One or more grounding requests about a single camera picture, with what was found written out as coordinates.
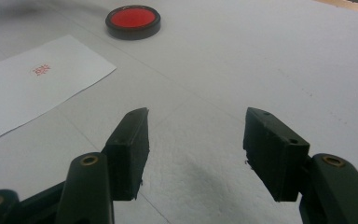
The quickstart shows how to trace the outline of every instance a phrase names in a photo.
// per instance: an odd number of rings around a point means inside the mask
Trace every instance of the white surface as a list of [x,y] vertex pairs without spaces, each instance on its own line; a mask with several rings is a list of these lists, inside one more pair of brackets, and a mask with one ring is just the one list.
[[[160,13],[156,35],[107,34],[107,13],[131,4]],[[0,189],[22,199],[63,181],[71,159],[100,151],[143,106],[145,184],[139,200],[115,203],[117,223],[301,223],[298,203],[273,202],[244,164],[248,106],[308,140],[311,156],[358,169],[358,12],[311,0],[0,0],[0,61],[63,35],[117,70],[0,137]]]
[[115,69],[70,35],[0,62],[0,135],[48,112]]

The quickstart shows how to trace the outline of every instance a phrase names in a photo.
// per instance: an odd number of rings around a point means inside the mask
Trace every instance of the white paper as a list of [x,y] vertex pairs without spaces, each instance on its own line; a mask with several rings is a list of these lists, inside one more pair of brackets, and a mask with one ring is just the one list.
[[0,135],[48,112],[115,69],[69,35],[0,62]]

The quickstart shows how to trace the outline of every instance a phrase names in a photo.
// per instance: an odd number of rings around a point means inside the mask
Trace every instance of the red stamp mark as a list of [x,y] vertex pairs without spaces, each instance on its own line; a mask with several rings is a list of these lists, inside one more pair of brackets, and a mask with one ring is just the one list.
[[33,72],[36,73],[37,76],[46,74],[50,70],[50,66],[46,63],[40,65],[36,69],[33,70]]

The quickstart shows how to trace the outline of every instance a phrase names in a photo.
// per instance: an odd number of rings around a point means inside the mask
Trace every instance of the sheet of paper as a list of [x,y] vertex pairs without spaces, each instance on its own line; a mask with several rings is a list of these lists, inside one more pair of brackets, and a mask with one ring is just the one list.
[[115,69],[69,35],[0,62],[0,135],[48,112]]

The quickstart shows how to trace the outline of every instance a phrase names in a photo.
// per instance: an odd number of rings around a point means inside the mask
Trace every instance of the tabletop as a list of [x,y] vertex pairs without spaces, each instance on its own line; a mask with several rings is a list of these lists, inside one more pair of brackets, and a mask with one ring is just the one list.
[[[160,31],[126,41],[107,14],[152,7]],[[117,223],[301,223],[245,164],[246,108],[267,110],[358,169],[358,11],[312,0],[0,0],[0,62],[71,35],[117,69],[0,137],[0,189],[24,200],[101,151],[124,115],[149,109],[138,199]]]

